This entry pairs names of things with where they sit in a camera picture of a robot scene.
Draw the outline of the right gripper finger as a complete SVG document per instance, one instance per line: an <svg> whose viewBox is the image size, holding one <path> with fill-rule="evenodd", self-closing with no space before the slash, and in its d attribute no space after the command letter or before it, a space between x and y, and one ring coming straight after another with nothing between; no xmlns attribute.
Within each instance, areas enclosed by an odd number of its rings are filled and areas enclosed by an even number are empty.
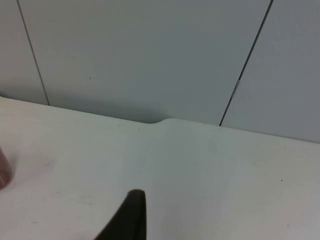
<svg viewBox="0 0 320 240"><path fill-rule="evenodd" d="M146 240L147 203L141 189L130 190L95 240Z"/></svg>

